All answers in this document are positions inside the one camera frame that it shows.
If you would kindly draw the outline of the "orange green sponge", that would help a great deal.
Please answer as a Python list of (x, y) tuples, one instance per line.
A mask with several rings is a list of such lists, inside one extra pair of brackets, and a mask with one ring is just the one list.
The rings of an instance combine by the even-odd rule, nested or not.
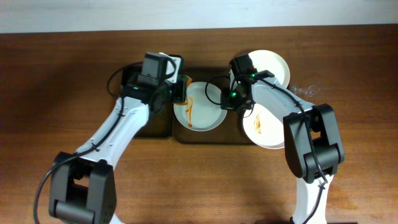
[(191, 84), (192, 79), (187, 75), (182, 75), (177, 79), (174, 88), (174, 99), (173, 103), (176, 105), (186, 105), (187, 100), (187, 88)]

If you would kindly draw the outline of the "pink plate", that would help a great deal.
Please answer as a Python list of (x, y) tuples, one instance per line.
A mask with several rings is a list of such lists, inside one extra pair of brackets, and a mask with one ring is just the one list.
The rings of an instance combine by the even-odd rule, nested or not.
[(253, 109), (246, 110), (242, 126), (254, 144), (266, 149), (284, 148), (283, 124), (265, 107), (255, 104)]

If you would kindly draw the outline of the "pale green plate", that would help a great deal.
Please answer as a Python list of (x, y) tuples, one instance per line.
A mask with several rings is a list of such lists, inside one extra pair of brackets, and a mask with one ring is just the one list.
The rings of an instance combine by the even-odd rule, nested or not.
[(213, 104), (205, 95), (206, 82), (193, 82), (187, 88), (186, 105), (174, 105), (177, 121), (192, 131), (209, 131), (219, 126), (227, 111)]

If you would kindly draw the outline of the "cream white plate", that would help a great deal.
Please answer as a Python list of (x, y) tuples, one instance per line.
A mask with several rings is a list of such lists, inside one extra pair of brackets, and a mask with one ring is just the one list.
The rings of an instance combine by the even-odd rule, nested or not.
[(273, 73), (279, 83), (288, 87), (290, 82), (290, 69), (286, 61), (277, 53), (270, 50), (255, 50), (248, 53), (254, 68), (258, 72), (268, 70)]

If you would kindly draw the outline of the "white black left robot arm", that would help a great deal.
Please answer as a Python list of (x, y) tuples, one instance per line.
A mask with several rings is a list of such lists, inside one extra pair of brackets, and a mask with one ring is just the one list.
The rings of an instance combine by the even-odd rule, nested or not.
[(111, 114), (73, 154), (60, 152), (47, 172), (49, 215), (64, 223), (120, 223), (116, 215), (116, 166), (137, 132), (167, 103), (186, 100), (190, 77), (155, 86), (121, 86)]

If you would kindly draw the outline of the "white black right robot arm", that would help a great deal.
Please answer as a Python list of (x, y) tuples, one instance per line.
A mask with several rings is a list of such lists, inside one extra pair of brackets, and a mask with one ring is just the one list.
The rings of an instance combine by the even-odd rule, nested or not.
[(286, 89), (270, 75), (252, 73), (231, 79), (221, 94), (221, 107), (240, 111), (255, 104), (283, 124), (285, 159), (297, 180), (291, 223), (326, 223), (331, 181), (345, 153), (333, 108), (314, 105)]

